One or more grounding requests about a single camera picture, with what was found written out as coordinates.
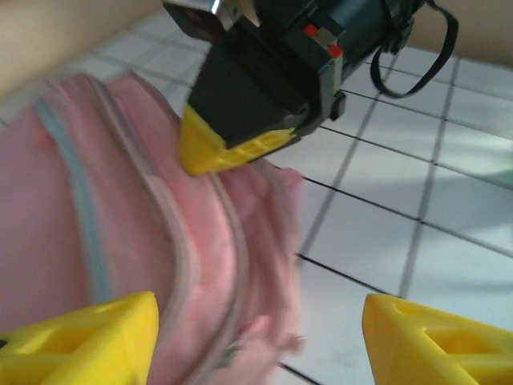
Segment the black strap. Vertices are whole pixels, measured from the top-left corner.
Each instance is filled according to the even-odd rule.
[[[392,91],[383,83],[382,74],[379,69],[379,59],[380,59],[383,51],[385,50],[384,46],[381,46],[378,49],[378,51],[376,52],[376,55],[374,56],[374,58],[372,60],[372,64],[370,65],[370,77],[374,83],[374,86],[383,95],[386,95],[392,99],[406,98],[406,97],[412,96],[413,94],[416,94],[417,92],[422,90],[440,72],[440,70],[442,70],[443,66],[446,65],[447,60],[450,59],[450,57],[452,56],[452,53],[454,51],[454,47],[456,45],[456,39],[458,38],[458,30],[459,30],[458,20],[447,10],[444,10],[443,8],[437,6],[435,4],[434,0],[427,0],[427,4],[434,10],[437,10],[438,12],[442,13],[443,16],[446,18],[447,33],[446,33],[446,39],[443,43],[442,50],[440,51],[440,55],[434,61],[433,65],[431,66],[429,71],[418,81],[418,83],[415,84],[415,86],[405,94],[400,94],[395,91]]]

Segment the white tile floor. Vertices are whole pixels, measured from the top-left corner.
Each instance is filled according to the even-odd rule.
[[[207,48],[158,14],[72,67],[101,79],[134,68],[181,112]],[[407,48],[382,70],[406,91],[433,59]],[[368,70],[344,84],[342,118],[269,157],[307,178],[308,340],[279,385],[373,384],[361,330],[371,293],[513,330],[513,72],[452,59],[425,91],[395,101],[378,97]]]

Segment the blue trim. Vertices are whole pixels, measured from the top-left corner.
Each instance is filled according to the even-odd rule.
[[[66,129],[52,111],[50,105],[45,100],[40,99],[35,103],[35,109],[38,112],[39,119],[57,143],[71,174],[73,199],[82,228],[93,302],[109,301],[112,299],[111,287],[107,268],[104,265],[105,256],[102,242],[99,239],[95,205],[89,192],[86,170],[75,153],[71,138],[67,135]]]

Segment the red button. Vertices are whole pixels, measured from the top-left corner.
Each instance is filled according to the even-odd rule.
[[[344,51],[342,51],[342,49],[339,46],[329,46],[328,54],[329,56],[337,60],[344,54]]]
[[[309,24],[308,26],[305,27],[305,29],[303,30],[305,32],[305,34],[309,37],[309,38],[312,38],[313,36],[315,36],[317,34],[317,32],[319,31],[317,29],[316,26],[314,26],[313,24]]]

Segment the pink bag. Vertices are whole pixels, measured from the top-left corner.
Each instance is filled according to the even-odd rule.
[[[190,177],[178,127],[129,73],[71,76],[0,133],[0,333],[150,290],[149,385],[260,385],[299,347],[301,176],[258,160]]]

